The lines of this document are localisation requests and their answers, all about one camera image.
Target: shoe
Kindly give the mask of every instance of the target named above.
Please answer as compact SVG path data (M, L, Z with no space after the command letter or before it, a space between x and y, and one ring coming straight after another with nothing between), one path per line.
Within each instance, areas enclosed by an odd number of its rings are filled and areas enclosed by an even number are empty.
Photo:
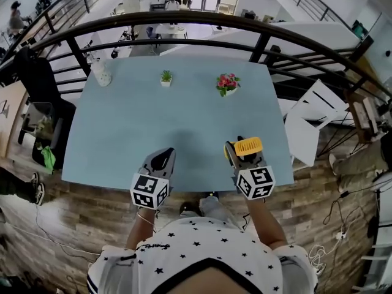
M205 198L207 198L207 197L209 197L209 196L214 196L214 197L216 197L216 198L219 199L219 194L218 194L218 192L206 192L206 193L205 193Z
M334 165L334 163L336 162L336 157L334 156L334 154L330 154L330 155L328 156L328 161L330 162L330 166L331 166L333 175L337 175L337 174L335 173L335 171L333 170L333 165Z
M37 186L35 204L38 206L42 205L42 200L43 200L44 196L45 196L45 185L43 183L40 183Z
M32 187L37 190L37 186L39 184L39 175L37 172L35 172L32 176L31 176L31 181L30 181Z
M179 214L182 214L184 211L193 211L199 216L202 216L202 212L200 211L198 205L195 203L184 202L181 207L179 207Z

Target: potted plant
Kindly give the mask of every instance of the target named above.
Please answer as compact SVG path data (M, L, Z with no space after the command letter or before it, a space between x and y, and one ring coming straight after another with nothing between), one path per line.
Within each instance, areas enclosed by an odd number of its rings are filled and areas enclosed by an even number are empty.
M164 70L160 75L160 83L164 87L169 87L172 83L173 75L169 70Z
M222 97L232 95L241 87L238 83L240 80L239 77L236 77L235 74L232 73L221 74L220 77L216 78L216 89Z

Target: yellow object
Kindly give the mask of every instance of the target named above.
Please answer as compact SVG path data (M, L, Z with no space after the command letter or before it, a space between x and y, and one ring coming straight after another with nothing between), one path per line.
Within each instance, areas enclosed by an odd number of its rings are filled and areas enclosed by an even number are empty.
M240 141L231 141L231 143L234 145L235 154L238 157L255 154L263 150L262 141L258 137L251 137ZM225 157L228 160L228 155L225 146L224 146L224 152L225 152Z

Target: wrist bracelet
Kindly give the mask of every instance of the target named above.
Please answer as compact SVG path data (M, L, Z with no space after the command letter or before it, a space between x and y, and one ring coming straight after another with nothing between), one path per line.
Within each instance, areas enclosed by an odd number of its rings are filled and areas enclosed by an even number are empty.
M136 214L140 219L143 219L144 221L146 221L147 223L151 224L152 226L154 226L154 224L152 222L150 222L149 220L147 220L145 217L139 215L139 213Z

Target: light blue table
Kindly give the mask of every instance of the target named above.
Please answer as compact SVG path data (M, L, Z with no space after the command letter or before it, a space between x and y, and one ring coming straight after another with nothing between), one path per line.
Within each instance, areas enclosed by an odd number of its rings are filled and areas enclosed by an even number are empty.
M113 79L100 87L91 74L69 135L62 179L128 190L145 157L174 147L175 191L235 190L224 143L260 137L276 184L293 170L282 114L268 69L232 59L164 56L114 59ZM160 73L173 73L171 87ZM241 88L221 97L216 77L234 73Z

